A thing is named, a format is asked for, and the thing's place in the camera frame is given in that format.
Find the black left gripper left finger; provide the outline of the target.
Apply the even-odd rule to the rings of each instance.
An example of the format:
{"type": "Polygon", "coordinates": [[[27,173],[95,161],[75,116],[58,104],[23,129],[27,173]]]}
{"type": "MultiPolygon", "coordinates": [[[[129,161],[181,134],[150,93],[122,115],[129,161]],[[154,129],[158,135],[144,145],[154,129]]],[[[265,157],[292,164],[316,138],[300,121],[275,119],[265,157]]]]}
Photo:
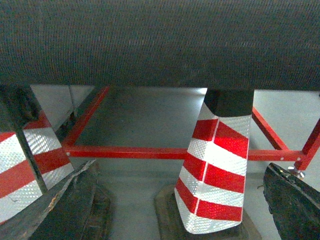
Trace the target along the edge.
{"type": "Polygon", "coordinates": [[[80,240],[97,187],[89,160],[0,226],[2,240],[80,240]]]}

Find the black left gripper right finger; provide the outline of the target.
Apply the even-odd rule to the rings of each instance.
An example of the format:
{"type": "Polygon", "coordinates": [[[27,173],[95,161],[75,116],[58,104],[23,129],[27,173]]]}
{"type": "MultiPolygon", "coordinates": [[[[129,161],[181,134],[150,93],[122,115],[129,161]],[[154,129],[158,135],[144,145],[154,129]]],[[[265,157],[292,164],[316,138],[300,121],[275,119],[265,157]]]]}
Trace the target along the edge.
{"type": "Polygon", "coordinates": [[[284,168],[270,163],[263,195],[282,240],[320,238],[320,192],[284,168]]]}

